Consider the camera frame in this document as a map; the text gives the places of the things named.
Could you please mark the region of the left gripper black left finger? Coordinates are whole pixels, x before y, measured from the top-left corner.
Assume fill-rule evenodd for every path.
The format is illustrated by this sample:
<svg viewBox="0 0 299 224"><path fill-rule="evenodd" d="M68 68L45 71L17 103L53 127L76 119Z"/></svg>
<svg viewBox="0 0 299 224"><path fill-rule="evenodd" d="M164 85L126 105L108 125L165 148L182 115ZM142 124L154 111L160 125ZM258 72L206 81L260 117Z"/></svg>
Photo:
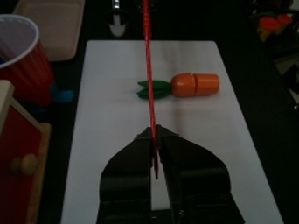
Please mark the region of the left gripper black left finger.
<svg viewBox="0 0 299 224"><path fill-rule="evenodd" d="M96 224L150 224L152 137L146 128L108 160Z"/></svg>

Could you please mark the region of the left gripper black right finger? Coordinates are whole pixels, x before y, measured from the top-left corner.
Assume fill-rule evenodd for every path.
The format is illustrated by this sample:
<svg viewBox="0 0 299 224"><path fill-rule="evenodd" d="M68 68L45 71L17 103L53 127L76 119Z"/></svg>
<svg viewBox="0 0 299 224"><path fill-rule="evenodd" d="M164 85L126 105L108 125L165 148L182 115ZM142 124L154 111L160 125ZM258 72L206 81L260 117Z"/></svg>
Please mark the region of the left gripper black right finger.
<svg viewBox="0 0 299 224"><path fill-rule="evenodd" d="M156 132L172 223L244 224L221 160L161 125Z"/></svg>

